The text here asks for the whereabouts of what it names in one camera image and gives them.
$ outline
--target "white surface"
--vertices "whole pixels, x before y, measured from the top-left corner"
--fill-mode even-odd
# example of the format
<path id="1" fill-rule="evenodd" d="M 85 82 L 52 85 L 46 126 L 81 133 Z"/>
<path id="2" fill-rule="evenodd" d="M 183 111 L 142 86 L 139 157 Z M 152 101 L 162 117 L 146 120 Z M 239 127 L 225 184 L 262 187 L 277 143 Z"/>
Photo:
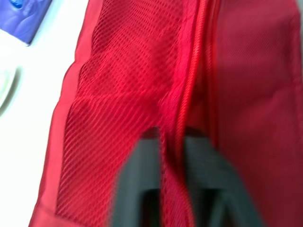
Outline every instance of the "white surface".
<path id="1" fill-rule="evenodd" d="M 74 51 L 88 0 L 53 0 L 30 47 L 0 40 L 0 64 L 20 68 L 18 87 L 0 115 L 0 227 L 29 224 L 44 166 L 53 109 Z"/>

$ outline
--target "blue packaging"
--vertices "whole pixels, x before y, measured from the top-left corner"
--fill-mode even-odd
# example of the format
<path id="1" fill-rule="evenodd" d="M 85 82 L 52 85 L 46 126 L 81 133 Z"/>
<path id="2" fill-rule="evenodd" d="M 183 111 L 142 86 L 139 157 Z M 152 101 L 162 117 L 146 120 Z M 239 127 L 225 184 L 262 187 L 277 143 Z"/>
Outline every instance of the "blue packaging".
<path id="1" fill-rule="evenodd" d="M 52 0 L 0 0 L 0 29 L 30 45 Z"/>

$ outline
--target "white plate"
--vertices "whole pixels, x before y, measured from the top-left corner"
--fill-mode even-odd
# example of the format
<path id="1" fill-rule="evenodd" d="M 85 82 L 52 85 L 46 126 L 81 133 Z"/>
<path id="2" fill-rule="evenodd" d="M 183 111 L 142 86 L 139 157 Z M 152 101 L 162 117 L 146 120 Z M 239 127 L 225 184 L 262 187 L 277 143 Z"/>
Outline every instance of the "white plate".
<path id="1" fill-rule="evenodd" d="M 0 108 L 2 107 L 13 84 L 16 68 L 0 67 Z"/>

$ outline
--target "red bag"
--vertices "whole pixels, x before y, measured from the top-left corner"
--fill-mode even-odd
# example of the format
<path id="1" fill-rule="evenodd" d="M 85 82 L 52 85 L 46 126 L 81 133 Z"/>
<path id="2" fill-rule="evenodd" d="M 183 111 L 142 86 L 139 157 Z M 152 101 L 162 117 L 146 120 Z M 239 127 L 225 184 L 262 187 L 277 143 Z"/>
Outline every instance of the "red bag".
<path id="1" fill-rule="evenodd" d="M 30 226 L 108 226 L 119 171 L 152 127 L 162 226 L 195 226 L 182 149 L 190 127 L 232 162 L 268 226 L 302 227 L 295 1 L 90 0 Z"/>

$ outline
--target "red zipper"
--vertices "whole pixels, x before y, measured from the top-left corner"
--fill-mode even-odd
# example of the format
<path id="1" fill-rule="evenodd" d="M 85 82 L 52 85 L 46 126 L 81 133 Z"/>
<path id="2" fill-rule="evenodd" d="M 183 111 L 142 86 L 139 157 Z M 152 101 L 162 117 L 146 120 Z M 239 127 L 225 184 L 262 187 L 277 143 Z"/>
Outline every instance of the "red zipper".
<path id="1" fill-rule="evenodd" d="M 180 176 L 184 179 L 184 166 L 183 166 L 183 139 L 185 133 L 185 125 L 187 119 L 187 113 L 197 77 L 197 69 L 199 64 L 202 62 L 205 68 L 206 81 L 208 83 L 208 100 L 207 108 L 209 111 L 209 135 L 212 142 L 217 144 L 217 78 L 214 73 L 215 69 L 215 24 L 218 1 L 205 0 L 200 1 L 196 28 L 193 42 L 193 53 L 190 62 L 188 78 L 184 89 L 184 94 L 181 100 L 180 110 L 177 118 L 176 135 L 175 135 L 175 152 L 176 162 L 180 167 Z M 182 197 L 186 208 L 188 217 L 188 226 L 194 227 L 194 217 L 192 207 L 190 204 L 189 194 L 186 188 L 182 190 Z"/>

